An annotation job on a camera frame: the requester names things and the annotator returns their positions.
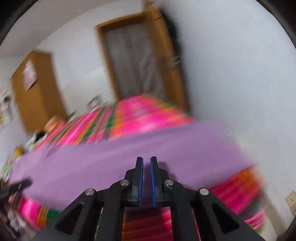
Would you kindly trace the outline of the grey door curtain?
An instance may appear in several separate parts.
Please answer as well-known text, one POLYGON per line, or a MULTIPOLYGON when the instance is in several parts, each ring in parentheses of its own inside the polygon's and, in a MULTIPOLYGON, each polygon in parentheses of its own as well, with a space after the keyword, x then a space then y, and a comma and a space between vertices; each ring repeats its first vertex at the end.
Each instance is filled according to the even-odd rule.
POLYGON ((109 30, 104 40, 122 98, 166 93, 144 23, 109 30))

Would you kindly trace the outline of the purple knit sweater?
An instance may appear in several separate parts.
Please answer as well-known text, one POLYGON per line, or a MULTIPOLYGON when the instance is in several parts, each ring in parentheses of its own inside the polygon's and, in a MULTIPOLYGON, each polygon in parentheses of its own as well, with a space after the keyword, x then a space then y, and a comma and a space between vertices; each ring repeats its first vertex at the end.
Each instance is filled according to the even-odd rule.
POLYGON ((213 187, 252 165, 225 126, 196 121, 184 126, 102 140, 76 146, 43 146, 20 158, 10 181, 30 178, 24 196, 42 205, 63 210, 88 188, 102 190, 122 180, 144 159, 143 201, 151 202, 149 161, 185 187, 213 187))

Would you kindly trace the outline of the white plastic bag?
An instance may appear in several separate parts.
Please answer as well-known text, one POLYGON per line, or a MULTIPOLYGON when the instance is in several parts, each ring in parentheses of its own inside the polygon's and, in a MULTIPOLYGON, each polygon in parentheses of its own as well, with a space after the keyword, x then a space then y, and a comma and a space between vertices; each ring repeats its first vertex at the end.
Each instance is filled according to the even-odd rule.
POLYGON ((23 70, 23 84, 24 88, 27 91, 31 86, 37 81, 38 76, 34 67, 34 64, 31 59, 25 63, 25 68, 23 70))

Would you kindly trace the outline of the bag of oranges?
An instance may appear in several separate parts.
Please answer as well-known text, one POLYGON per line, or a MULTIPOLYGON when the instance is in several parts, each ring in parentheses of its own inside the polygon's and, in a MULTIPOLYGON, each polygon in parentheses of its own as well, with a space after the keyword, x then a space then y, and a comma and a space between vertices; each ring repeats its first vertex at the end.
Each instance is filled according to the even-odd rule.
POLYGON ((44 126, 44 131, 47 133, 53 132, 57 127, 63 124, 62 118, 59 116, 53 116, 47 124, 44 126))

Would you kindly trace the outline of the wooden wardrobe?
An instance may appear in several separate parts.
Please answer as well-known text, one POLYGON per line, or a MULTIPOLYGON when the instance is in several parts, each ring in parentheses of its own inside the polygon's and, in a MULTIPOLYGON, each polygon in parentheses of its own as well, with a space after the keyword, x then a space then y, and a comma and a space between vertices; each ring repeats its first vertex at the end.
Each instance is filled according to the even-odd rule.
POLYGON ((52 54, 32 51, 18 66, 11 77, 23 126, 27 133, 43 130, 53 116, 67 119, 60 91, 56 82, 52 54), (36 81, 27 88, 26 64, 32 63, 37 75, 36 81))

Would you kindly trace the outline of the wooden door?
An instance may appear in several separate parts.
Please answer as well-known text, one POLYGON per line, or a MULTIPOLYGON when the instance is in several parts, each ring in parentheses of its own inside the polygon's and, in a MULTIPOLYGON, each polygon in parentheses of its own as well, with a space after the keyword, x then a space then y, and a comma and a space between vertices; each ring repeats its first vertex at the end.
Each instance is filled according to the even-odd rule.
POLYGON ((145 23, 163 80, 166 98, 183 110, 186 109, 184 85, 174 60, 173 43, 165 20, 153 1, 143 1, 145 23))

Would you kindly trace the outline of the pink plaid bed sheet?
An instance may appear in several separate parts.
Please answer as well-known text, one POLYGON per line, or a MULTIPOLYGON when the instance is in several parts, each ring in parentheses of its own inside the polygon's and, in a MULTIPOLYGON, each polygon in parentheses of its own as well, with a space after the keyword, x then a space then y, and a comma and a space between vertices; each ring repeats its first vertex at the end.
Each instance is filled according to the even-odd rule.
MULTIPOLYGON (((184 126, 193 122, 196 120, 174 105, 143 94, 107 105, 72 122, 60 125, 38 144, 33 152, 45 145, 61 147, 95 144, 102 140, 116 140, 174 126, 184 126)), ((258 171, 251 165, 216 186, 201 188, 207 188, 244 220, 241 213, 260 195, 262 183, 258 171)), ((55 220, 63 210, 50 208, 40 203, 38 207, 34 207, 34 221, 41 226, 38 233, 55 220)), ((153 205, 152 184, 150 203, 145 203, 142 198, 138 207, 125 208, 121 240, 174 240, 171 210, 169 207, 153 205)))

